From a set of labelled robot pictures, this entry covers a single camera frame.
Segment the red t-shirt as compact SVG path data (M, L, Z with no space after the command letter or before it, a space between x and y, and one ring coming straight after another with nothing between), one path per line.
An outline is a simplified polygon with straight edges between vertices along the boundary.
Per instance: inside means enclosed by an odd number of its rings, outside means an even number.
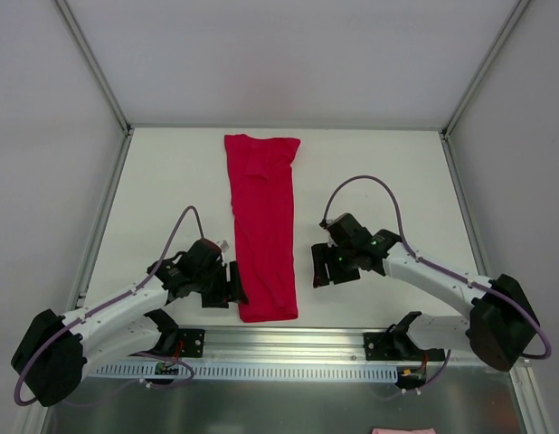
M245 323L298 317L292 163L299 146L292 137L224 137Z

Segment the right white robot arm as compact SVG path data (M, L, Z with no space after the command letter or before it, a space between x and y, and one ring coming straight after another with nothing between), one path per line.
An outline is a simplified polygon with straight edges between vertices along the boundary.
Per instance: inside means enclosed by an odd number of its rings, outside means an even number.
M315 244L311 247L313 286L343 284L360 279L360 271L408 283L455 309L457 316L427 316L411 312L391 337L393 352L411 359L421 350L470 350L480 361L509 371L525 355L539 325L524 290L514 278L474 276L432 267L415 258L400 242L387 251L369 243L356 253L350 249Z

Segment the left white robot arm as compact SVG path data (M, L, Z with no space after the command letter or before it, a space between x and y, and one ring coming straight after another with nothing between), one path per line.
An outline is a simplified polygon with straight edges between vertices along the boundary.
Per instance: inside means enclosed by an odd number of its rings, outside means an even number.
M103 301L61 315L46 309L29 325L11 360L18 374L14 401L51 407L100 367L126 356L169 358L185 350L177 322L165 311L196 292L203 307L245 304L236 261L186 267L164 259L144 278Z

